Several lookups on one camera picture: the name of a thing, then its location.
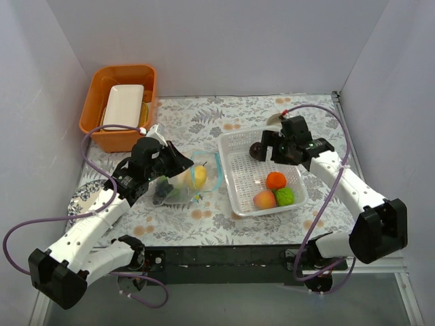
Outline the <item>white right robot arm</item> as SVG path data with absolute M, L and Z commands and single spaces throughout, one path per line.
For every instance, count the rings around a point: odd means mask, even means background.
M 388 200 L 345 167 L 327 140 L 314 139 L 301 116 L 281 119 L 281 130 L 262 133 L 258 156 L 277 164 L 303 165 L 320 178 L 355 219 L 349 234 L 329 233 L 308 242 L 309 265 L 323 270 L 335 257 L 355 257 L 370 264 L 408 244 L 407 207 L 400 199 Z

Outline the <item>clear zip top bag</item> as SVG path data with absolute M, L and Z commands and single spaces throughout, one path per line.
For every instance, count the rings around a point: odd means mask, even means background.
M 218 152 L 192 149 L 183 154 L 193 161 L 193 166 L 176 177 L 159 177 L 152 183 L 147 196 L 154 206 L 198 202 L 201 196 L 221 185 L 223 172 Z

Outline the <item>dark grape bunch toy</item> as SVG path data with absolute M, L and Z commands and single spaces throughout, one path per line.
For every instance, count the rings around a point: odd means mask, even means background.
M 155 186 L 155 192 L 152 197 L 153 204 L 156 206 L 161 205 L 172 191 L 173 186 L 166 179 L 157 182 Z

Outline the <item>yellow pear toy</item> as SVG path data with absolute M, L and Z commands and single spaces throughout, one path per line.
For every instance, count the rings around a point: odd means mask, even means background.
M 188 177 L 187 186 L 193 190 L 201 190 L 207 181 L 207 169 L 204 164 L 193 166 Z

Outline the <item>orange fruit toy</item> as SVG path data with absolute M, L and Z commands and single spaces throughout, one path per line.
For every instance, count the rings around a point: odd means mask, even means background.
M 285 175 L 279 172 L 271 172 L 266 178 L 266 187 L 271 191 L 276 191 L 281 188 L 285 188 L 287 180 Z

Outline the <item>white radish toy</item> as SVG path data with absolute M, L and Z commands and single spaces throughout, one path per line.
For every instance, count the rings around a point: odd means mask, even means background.
M 167 181 L 169 185 L 173 187 L 173 190 L 170 193 L 170 196 L 176 196 L 178 193 L 180 193 L 181 190 L 187 187 L 187 180 L 190 176 L 191 172 L 189 170 L 186 170 L 177 176 L 168 178 Z

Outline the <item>peach toy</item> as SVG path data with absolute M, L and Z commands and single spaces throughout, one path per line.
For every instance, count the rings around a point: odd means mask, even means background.
M 253 198 L 254 206 L 259 210 L 275 208 L 277 203 L 275 195 L 271 190 L 263 190 Z

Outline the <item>dark brown mangosteen toy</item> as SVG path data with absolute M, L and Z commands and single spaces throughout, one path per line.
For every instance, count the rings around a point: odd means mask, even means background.
M 262 158 L 262 144 L 260 142 L 253 143 L 249 148 L 250 156 L 258 161 L 261 161 Z

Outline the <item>green fruit toy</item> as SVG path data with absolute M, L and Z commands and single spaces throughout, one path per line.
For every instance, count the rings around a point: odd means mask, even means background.
M 277 206 L 288 206 L 294 203 L 294 193 L 289 187 L 282 187 L 275 191 Z

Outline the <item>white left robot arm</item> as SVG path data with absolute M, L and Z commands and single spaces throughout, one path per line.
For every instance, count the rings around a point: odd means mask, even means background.
M 173 178 L 193 166 L 170 141 L 140 138 L 131 155 L 123 159 L 84 218 L 45 251 L 34 250 L 29 269 L 34 288 L 61 308 L 76 305 L 94 281 L 119 268 L 142 269 L 145 246 L 137 238 L 121 236 L 97 252 L 92 249 L 113 224 L 144 195 L 150 182 Z

